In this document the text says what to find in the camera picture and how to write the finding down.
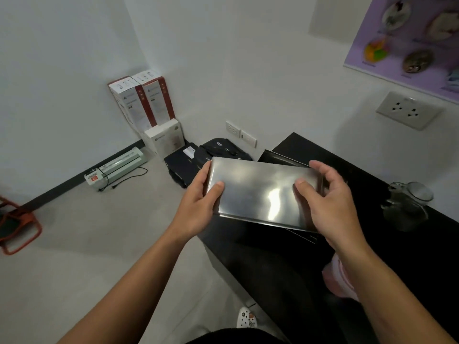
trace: orange chair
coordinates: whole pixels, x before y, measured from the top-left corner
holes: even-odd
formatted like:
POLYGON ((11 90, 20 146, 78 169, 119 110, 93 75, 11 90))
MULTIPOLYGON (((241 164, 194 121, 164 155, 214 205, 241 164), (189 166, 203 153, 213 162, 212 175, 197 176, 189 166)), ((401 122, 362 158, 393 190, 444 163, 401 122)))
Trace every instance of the orange chair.
POLYGON ((0 246, 4 254, 12 255, 38 238, 42 232, 42 227, 32 212, 21 208, 18 204, 3 198, 2 196, 0 196, 0 203, 0 246), (12 211, 2 213, 1 209, 8 205, 14 207, 14 209, 12 211), (35 225, 37 233, 20 247, 13 251, 9 251, 6 245, 7 241, 11 240, 29 224, 35 225))

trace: wall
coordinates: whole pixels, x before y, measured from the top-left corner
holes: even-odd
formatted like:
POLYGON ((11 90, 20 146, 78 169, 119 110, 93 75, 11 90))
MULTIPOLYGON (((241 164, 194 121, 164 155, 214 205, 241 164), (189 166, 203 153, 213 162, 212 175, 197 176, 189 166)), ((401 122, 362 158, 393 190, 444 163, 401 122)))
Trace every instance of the wall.
POLYGON ((25 203, 139 138, 106 83, 144 70, 123 0, 1 0, 0 194, 25 203))
POLYGON ((125 1, 187 139, 228 137, 257 157, 297 132, 385 181, 428 185, 459 220, 458 106, 342 66, 371 0, 125 1), (391 89, 446 110, 417 132, 375 113, 391 89))

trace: glass pitcher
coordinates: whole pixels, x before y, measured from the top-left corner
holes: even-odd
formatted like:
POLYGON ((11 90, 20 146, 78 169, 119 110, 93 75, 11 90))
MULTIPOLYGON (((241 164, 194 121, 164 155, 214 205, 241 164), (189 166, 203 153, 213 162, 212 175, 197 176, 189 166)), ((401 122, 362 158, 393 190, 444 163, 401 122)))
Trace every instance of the glass pitcher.
POLYGON ((387 203, 381 205, 385 219, 400 231, 412 231, 429 219, 424 208, 433 199, 430 189, 419 182, 393 182, 387 203))

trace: shiny metal surface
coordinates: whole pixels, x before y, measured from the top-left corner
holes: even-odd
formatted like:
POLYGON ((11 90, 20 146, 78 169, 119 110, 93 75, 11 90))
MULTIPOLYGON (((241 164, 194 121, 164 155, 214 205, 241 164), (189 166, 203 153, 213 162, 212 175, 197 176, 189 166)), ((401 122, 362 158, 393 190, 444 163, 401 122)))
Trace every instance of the shiny metal surface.
POLYGON ((214 207, 220 216, 317 232, 306 200, 294 187, 299 177, 322 193, 323 177, 314 169, 214 157, 205 192, 225 183, 214 207))

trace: black table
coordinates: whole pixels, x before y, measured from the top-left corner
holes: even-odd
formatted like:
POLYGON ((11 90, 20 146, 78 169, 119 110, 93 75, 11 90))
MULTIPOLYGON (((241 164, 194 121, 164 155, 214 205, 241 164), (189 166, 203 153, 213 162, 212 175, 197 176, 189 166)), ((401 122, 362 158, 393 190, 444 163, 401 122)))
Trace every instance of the black table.
MULTIPOLYGON (((296 133, 273 151, 336 168, 352 190, 370 246, 459 340, 459 223, 428 207, 427 222, 400 232, 384 220, 380 206, 389 197, 387 183, 296 133)), ((321 271, 334 251, 323 237, 311 243, 282 228, 218 216, 199 237, 292 343, 377 343, 360 304, 326 289, 321 271)))

